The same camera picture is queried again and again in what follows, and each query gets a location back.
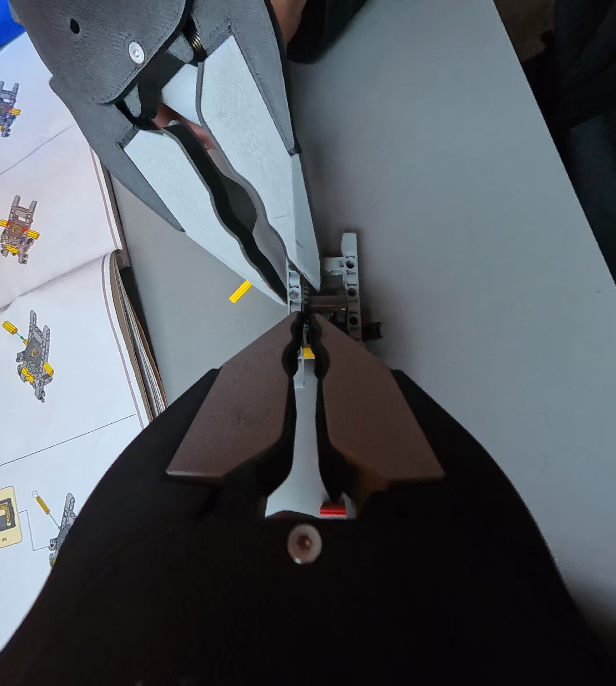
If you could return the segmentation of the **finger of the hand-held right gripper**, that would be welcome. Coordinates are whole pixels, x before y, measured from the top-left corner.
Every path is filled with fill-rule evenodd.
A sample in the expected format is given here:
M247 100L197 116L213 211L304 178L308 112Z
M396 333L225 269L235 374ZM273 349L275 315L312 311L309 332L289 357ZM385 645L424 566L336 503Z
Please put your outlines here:
M286 147L234 35L202 64L197 98L201 123L253 203L261 251L281 281L290 265L320 291L320 252L300 153Z
M185 234L277 303L286 287L232 210L226 188L202 144L183 125L139 130L124 152Z

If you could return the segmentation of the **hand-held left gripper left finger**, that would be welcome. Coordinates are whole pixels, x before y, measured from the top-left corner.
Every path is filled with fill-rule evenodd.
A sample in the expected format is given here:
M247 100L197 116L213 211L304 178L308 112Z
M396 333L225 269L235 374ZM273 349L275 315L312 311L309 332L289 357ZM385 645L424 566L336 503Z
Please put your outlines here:
M220 367L175 451L170 477L268 496L287 478L303 315L286 316Z

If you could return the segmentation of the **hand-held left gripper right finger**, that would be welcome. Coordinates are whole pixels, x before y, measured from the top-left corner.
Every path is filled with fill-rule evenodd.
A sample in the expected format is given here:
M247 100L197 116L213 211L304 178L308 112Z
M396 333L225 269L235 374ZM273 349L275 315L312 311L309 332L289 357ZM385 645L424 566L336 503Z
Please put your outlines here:
M309 318L320 476L333 501L365 504L445 472L391 369L320 315Z

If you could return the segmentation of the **grey lego frame assembly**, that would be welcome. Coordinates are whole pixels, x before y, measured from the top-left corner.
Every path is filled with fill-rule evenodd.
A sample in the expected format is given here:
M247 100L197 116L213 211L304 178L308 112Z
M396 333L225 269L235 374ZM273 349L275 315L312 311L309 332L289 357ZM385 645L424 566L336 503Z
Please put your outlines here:
M343 233L340 255L321 259L321 291L310 286L289 260L286 260L285 272L289 314L321 315L360 345L382 338L381 323L364 323L362 318L355 233Z

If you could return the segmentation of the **white lego instruction booklet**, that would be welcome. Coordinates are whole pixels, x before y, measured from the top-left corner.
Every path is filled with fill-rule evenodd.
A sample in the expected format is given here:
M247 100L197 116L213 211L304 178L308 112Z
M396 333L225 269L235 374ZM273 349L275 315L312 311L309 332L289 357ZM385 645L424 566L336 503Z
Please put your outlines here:
M49 80L27 34L0 50L0 651L166 408L108 172Z

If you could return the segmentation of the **person's right hand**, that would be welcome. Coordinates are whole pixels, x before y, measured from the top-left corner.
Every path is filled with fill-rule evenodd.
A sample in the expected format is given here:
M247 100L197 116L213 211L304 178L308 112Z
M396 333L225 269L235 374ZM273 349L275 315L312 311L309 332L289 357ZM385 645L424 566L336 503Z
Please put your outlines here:
M155 118L152 119L152 122L160 130L164 130L170 125L181 124L194 134L205 149L217 150L215 142L199 124L187 119L184 115L162 102L158 104L157 114Z

